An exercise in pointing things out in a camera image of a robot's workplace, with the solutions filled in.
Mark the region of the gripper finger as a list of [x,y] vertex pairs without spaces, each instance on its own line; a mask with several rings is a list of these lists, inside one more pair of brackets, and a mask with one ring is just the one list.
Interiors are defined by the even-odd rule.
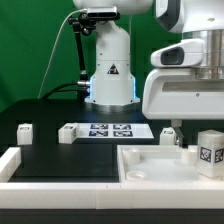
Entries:
[[184,135],[181,131],[181,126],[182,126],[182,121],[175,119],[171,121],[171,126],[174,129],[176,135],[177,135],[177,139],[178,139],[178,145],[180,147],[183,146],[183,139],[184,139]]

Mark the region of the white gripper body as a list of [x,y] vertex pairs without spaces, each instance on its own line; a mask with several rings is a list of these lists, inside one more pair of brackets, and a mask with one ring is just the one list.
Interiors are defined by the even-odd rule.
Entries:
[[147,119],[224,119],[224,80],[196,77],[204,49],[204,41],[194,38],[152,53],[142,101]]

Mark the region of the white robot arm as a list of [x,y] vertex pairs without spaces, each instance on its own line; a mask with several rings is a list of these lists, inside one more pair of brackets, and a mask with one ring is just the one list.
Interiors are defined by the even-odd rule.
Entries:
[[142,113],[169,120],[224,120],[224,0],[73,0],[85,31],[96,29],[96,71],[90,79],[92,108],[117,111],[139,100],[130,73],[130,39],[115,24],[121,15],[155,9],[155,18],[182,40],[152,53],[154,69],[143,91]]

